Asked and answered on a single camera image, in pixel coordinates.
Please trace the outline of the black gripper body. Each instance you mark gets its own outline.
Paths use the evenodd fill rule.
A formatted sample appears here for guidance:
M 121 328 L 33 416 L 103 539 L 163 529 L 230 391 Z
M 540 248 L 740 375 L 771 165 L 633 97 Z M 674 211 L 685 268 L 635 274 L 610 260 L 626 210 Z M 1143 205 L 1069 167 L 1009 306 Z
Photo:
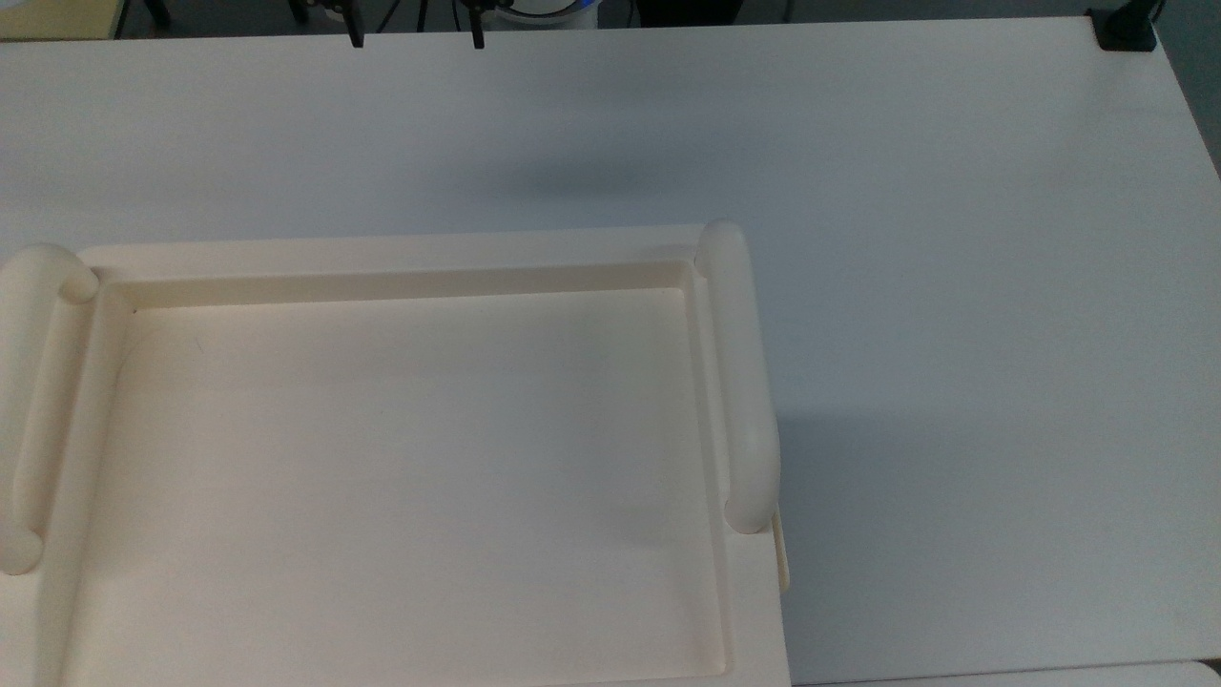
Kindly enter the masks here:
M 462 6 L 466 9 L 466 12 L 485 13 L 496 10 L 497 1 L 462 1 Z M 359 2 L 320 1 L 320 9 L 325 9 L 330 13 L 336 13 L 336 16 L 355 16 L 359 9 Z

